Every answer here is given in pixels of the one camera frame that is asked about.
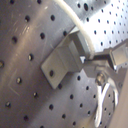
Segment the bolt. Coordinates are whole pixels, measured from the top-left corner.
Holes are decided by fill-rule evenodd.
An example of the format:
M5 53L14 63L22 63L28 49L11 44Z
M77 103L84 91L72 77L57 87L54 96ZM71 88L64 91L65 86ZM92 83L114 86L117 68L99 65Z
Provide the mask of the bolt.
M104 74L103 73L98 73L95 82L99 86L103 85L104 82L105 82L105 76L104 76Z

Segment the gray metal wall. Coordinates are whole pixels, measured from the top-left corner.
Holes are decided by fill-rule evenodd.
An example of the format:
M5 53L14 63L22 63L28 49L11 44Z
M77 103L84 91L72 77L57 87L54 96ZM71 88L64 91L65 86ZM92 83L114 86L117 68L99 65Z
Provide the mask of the gray metal wall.
M65 1L85 21L96 52L128 37L127 0ZM52 0L0 0L0 128L94 127L94 79L84 70L69 73L53 90L40 68L74 26ZM110 88L101 128L109 125L113 103Z

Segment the stainless steel surface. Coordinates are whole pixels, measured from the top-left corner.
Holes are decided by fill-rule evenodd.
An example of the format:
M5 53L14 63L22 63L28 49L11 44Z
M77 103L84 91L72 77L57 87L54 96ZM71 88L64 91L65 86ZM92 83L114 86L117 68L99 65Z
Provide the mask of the stainless steel surface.
M86 19L85 29L97 52L127 38L127 0L65 1L80 19ZM95 80L83 70L69 73L53 90L40 69L73 27L71 19L51 0L0 0L1 128L94 127ZM113 105L109 88L100 127L108 127Z

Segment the metal bracket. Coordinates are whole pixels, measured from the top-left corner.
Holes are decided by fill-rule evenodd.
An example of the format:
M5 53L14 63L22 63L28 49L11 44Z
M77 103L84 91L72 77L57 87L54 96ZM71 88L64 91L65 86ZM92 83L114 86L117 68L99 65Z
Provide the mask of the metal bracket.
M118 72L119 68L122 65L126 66L128 62L127 42L128 39L115 48L97 53L93 60L108 60L108 66ZM90 51L81 33L75 31L68 35L41 65L53 89L57 88L68 72L81 71L84 66L80 60L81 56L85 56L88 60Z
M84 51L82 43L85 44L85 42L80 41L77 37L76 41L73 37L74 33L63 40L41 65L41 69L53 89L56 89L68 72L80 72L83 68L80 56L84 54L80 53L80 49Z

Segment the hole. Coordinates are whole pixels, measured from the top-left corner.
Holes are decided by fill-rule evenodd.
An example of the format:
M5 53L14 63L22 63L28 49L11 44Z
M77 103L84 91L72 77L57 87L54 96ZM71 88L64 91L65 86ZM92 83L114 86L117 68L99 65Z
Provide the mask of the hole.
M62 118L63 118L63 119L65 119L65 118L66 118L66 115L65 115L65 114L63 114L63 115L62 115Z
M101 9L101 12L103 13L103 12L104 12L104 10L103 10L103 9Z
M100 122L100 126L102 125L102 121Z
M44 34L44 33L41 33L41 34L40 34L40 37L41 37L41 39L43 40L43 39L45 38L45 34Z
M58 88L61 90L62 89L62 84L59 84L58 85Z
M64 35L64 36L67 36L67 32L66 32L66 31L64 31L64 32L63 32L63 35Z
M14 4L15 3L15 0L10 0L10 4Z
M49 109L52 111L54 109L54 106L52 104L50 104Z
M28 116L25 115L25 116L24 116L24 121L28 121L28 120L29 120Z
M83 107L83 104L81 103L81 104L80 104L80 108L82 108L82 107Z
M0 68L4 67L4 61L0 60Z
M33 96L34 96L34 98L37 98L38 97L38 93L34 92Z
M86 90L89 90L89 86L86 87Z
M41 3L42 3L42 0L37 0L37 3L38 3L38 4L41 4Z
M51 20L54 21L55 20L55 16L51 15Z
M17 41L18 41L17 37L16 37L16 36L13 36L13 37L12 37L12 43L13 43L13 44L16 44Z
M85 11L88 11L88 5L86 3L84 4L84 9Z
M53 77L53 76L54 76L54 71L53 71L53 70L51 70L51 71L49 72L49 76L50 76L50 77Z
M33 56L33 54L29 54L29 56L28 56L28 60L29 60L29 61L34 60L34 56Z
M109 24L109 20L107 20L107 24Z
M80 79L81 79L81 77L80 77L80 76L78 76L78 77L77 77L77 80L79 80L79 81L80 81Z
M103 42L101 42L101 46L103 46Z
M88 116L91 114L91 112L90 111L88 111Z
M94 31L94 34L96 35L96 30Z
M109 116L111 116L111 113L109 113Z
M70 99L73 100L73 98L74 98L74 96L73 96L73 94L71 94L71 95L70 95Z
M106 34L106 30L104 30L104 34Z
M74 122L73 122L73 126L75 126L75 125L76 125L76 122L74 121Z
M25 16L25 22L29 22L30 21L30 17L27 15Z
M94 95L93 98L95 99L96 98L96 95Z
M40 126L40 128L44 128L44 126Z
M87 19L86 19L86 20L87 20L87 22L89 22L89 18L88 18L88 17L87 17Z
M16 79L16 83L17 83L17 84L21 84L21 83L22 83L22 79L21 79L20 77L18 77L18 78Z
M100 23L100 19L98 19L98 22Z
M6 102L5 107L11 108L11 103L10 102Z
M78 8L80 8L80 7L81 7L81 6L80 6L80 3L78 3L77 6L78 6Z
M93 10L94 10L94 8L93 8L93 7L91 7L91 10L93 11Z

